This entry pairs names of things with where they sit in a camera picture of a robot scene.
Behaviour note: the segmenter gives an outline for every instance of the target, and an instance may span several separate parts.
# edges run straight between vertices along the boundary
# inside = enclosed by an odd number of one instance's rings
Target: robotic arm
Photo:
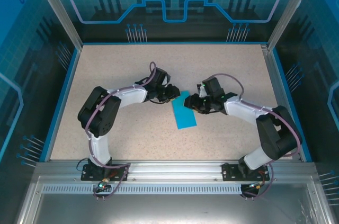
[[[101,167],[101,164],[110,165],[111,155],[108,151],[108,132],[111,130],[120,108],[134,103],[152,101],[154,98],[158,99],[156,103],[164,104],[180,96],[179,89],[169,84],[171,77],[166,71],[156,68],[152,80],[142,87],[141,85],[148,78],[135,82],[132,87],[118,90],[110,96],[91,121],[88,130],[92,134],[91,147],[94,156],[90,155],[90,161],[96,166]],[[113,91],[105,90],[100,86],[93,89],[78,114],[78,120],[81,122],[83,129],[86,128],[90,117],[97,109],[97,105]]]
[[[265,110],[273,111],[282,117],[297,133],[298,130],[287,109],[283,106],[276,108],[260,107],[246,102],[237,94],[227,93],[221,88],[215,77],[210,77],[197,85],[198,94],[186,98],[184,105],[201,114],[221,112],[233,115],[257,126],[260,146],[239,160],[238,169],[243,178],[274,160],[278,160],[297,147],[296,138],[291,131],[275,116]]]

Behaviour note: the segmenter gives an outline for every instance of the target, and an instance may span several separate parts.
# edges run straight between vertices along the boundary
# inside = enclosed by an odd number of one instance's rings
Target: blue wall panel
[[[15,223],[74,46],[47,0],[0,0],[0,25],[0,222]]]
[[[339,172],[337,0],[302,0],[276,49],[313,161]]]
[[[288,0],[62,2],[85,42],[145,41],[139,38],[138,30],[141,31],[141,28],[128,28],[128,25],[133,24],[142,24],[142,30],[147,31],[147,41],[153,42],[266,41]]]

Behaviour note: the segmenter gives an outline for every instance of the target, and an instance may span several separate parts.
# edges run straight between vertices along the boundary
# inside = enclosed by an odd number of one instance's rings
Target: blue frame border
[[[64,110],[65,110],[66,101],[68,98],[70,87],[73,82],[73,78],[74,78],[76,67],[79,62],[79,58],[80,58],[80,52],[77,49],[75,49],[72,55],[72,59],[69,63],[65,81],[61,89],[59,100],[55,108],[55,112],[52,118],[51,125],[48,130],[46,141],[42,149],[42,153],[41,153],[40,160],[39,160],[40,162],[46,162],[48,161],[50,157],[49,155],[55,143],[55,138],[59,130],[61,117],[63,116]]]
[[[288,84],[287,84],[287,81],[286,81],[285,74],[283,72],[281,63],[280,63],[280,59],[279,59],[278,53],[277,53],[275,48],[273,49],[273,58],[274,58],[274,60],[276,62],[276,65],[278,67],[279,76],[281,77],[282,84],[283,84],[284,90],[286,92],[287,100],[288,100],[288,103],[289,103],[289,105],[291,107],[292,116],[294,118],[296,126],[297,126],[297,128],[298,128],[298,130],[299,130],[299,132],[301,134],[301,137],[302,137],[302,144],[301,144],[301,146],[302,146],[302,149],[304,151],[305,159],[306,159],[307,162],[312,162],[311,154],[309,152],[309,149],[308,149],[308,146],[307,146],[307,143],[306,143],[306,140],[305,140],[304,132],[302,131],[302,128],[301,128],[301,123],[300,123],[300,120],[299,120],[299,117],[298,117],[298,114],[297,114],[297,110],[296,110],[295,104],[293,102],[291,92],[290,92],[290,90],[288,88]]]
[[[112,45],[112,44],[114,44],[114,45],[128,45],[130,43],[126,43],[126,42],[120,42],[120,43],[88,42],[88,43],[84,43],[84,45],[90,45],[90,46],[93,46],[93,45]],[[230,43],[230,42],[148,42],[147,44],[267,44],[267,42],[232,42],[232,43]],[[79,58],[80,58],[80,52],[78,50],[75,50],[74,53],[73,53],[73,56],[72,56],[66,77],[65,77],[64,85],[61,89],[61,93],[60,93],[60,97],[59,97],[59,100],[58,100],[58,103],[57,103],[57,107],[56,107],[56,110],[54,112],[53,119],[52,119],[52,122],[51,122],[51,126],[49,128],[49,131],[48,131],[48,134],[47,134],[47,137],[46,137],[46,142],[45,142],[45,145],[44,145],[43,150],[42,150],[42,154],[41,154],[41,157],[40,157],[41,162],[48,161],[48,158],[49,158],[48,155],[49,155],[49,153],[50,153],[50,151],[51,151],[51,149],[54,145],[55,138],[56,138],[59,126],[60,126],[61,117],[64,113],[66,100],[68,98],[70,87],[71,87],[72,82],[73,82],[73,78],[74,78],[74,74],[75,74],[75,70],[76,70]],[[298,115],[297,115],[297,110],[296,110],[296,107],[294,105],[292,95],[289,91],[288,84],[287,84],[285,75],[283,73],[281,63],[280,63],[280,59],[278,57],[278,53],[277,53],[275,48],[273,49],[273,58],[274,58],[274,60],[277,64],[279,76],[282,79],[283,87],[284,87],[284,90],[286,92],[289,105],[291,107],[292,116],[295,120],[296,126],[297,126],[297,128],[298,128],[298,130],[301,134],[301,137],[302,137],[302,145],[301,146],[302,146],[302,149],[304,151],[305,159],[306,159],[307,162],[312,162],[312,158],[311,158],[311,155],[310,155],[310,152],[309,152],[306,140],[305,140],[305,135],[304,135],[304,132],[302,131],[301,123],[300,123],[300,120],[299,120]]]

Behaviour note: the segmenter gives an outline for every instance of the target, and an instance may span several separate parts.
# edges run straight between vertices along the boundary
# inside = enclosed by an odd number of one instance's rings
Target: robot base
[[[260,174],[263,172],[265,181],[270,180],[270,175],[267,166],[259,167],[256,170],[253,170],[245,178],[238,168],[238,164],[229,164],[225,163],[221,166],[222,180],[224,182],[229,181],[239,181],[239,182],[260,182],[263,181],[263,176]]]
[[[108,166],[117,166],[111,164],[112,160],[110,160],[106,165]],[[81,174],[81,181],[102,181],[104,178],[109,177],[110,181],[120,181],[123,173],[125,172],[126,168],[104,168],[98,167],[90,160],[88,160],[88,164],[83,166],[83,171]],[[127,181],[128,174],[124,177],[123,181]]]

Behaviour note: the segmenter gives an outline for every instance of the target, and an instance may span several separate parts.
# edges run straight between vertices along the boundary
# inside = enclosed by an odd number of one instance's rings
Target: speckled tabletop
[[[149,75],[149,62],[171,75],[180,90],[197,92],[196,84],[215,73],[237,77],[244,99],[276,106],[260,45],[170,44],[84,46],[70,89],[51,159],[81,159],[88,141],[77,115],[96,86],[130,86]],[[239,93],[231,79],[219,77],[225,92]],[[259,146],[257,129],[221,113],[195,114],[196,127],[178,130],[171,103],[150,102],[119,110],[109,132],[109,150],[116,160],[239,159]]]

